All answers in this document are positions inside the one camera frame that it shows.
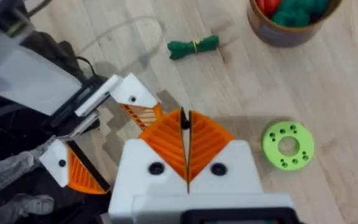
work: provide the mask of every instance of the green toy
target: green toy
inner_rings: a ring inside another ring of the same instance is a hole
[[[310,17],[322,16],[328,8],[328,0],[283,0],[277,7],[272,21],[285,27],[305,27]]]
[[[179,42],[171,41],[168,43],[168,49],[171,51],[171,60],[178,60],[189,54],[197,54],[209,50],[216,50],[219,45],[219,37],[212,35],[201,41]]]
[[[286,156],[278,150],[278,143],[285,137],[296,141],[295,154]],[[267,159],[282,170],[298,170],[307,165],[314,155],[314,140],[301,124],[283,121],[271,125],[262,138],[262,148]]]

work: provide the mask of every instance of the black cable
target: black cable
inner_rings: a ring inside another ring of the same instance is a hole
[[[47,5],[49,5],[49,3],[52,0],[44,0],[43,2],[41,2],[38,6],[36,6],[35,8],[31,9],[31,11],[29,11],[28,16],[32,17],[35,14],[37,14],[39,11],[41,11],[43,8],[45,8]]]
[[[84,58],[84,57],[81,57],[81,56],[76,56],[75,58],[77,58],[78,60],[81,60],[81,61],[86,62],[86,63],[91,67],[92,75],[93,75],[93,76],[96,76],[96,72],[95,72],[95,70],[93,69],[93,66],[92,66],[91,62],[90,62],[88,59],[86,59],[86,58]]]

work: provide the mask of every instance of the white plastic panel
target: white plastic panel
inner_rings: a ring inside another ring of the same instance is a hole
[[[138,196],[132,214],[135,224],[179,224],[187,210],[211,208],[292,208],[287,194],[189,194]]]
[[[157,104],[156,98],[132,73],[125,77],[117,88],[112,89],[110,94],[114,100],[122,104],[147,108],[153,108]]]
[[[227,173],[216,176],[211,166],[222,163]],[[254,158],[246,141],[229,142],[222,151],[191,181],[191,194],[262,193]]]
[[[161,162],[160,175],[149,174],[149,165]],[[116,183],[109,205],[109,215],[119,223],[131,222],[132,203],[136,195],[186,195],[187,184],[142,139],[128,140],[122,151]]]
[[[52,115],[80,88],[74,76],[0,32],[0,96]]]
[[[66,161],[64,167],[59,166],[60,160]],[[68,149],[61,140],[54,140],[42,154],[40,161],[59,186],[65,187],[68,184]]]

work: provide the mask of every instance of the yellow twist tie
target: yellow twist tie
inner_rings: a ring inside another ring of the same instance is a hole
[[[194,46],[194,51],[197,54],[197,44],[200,43],[200,40],[193,40],[193,46]]]

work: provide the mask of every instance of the green string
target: green string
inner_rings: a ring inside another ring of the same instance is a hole
[[[171,51],[171,60],[178,60],[189,54],[197,54],[209,50],[216,50],[219,45],[219,37],[212,35],[201,41],[179,42],[171,41],[168,43],[168,49]]]

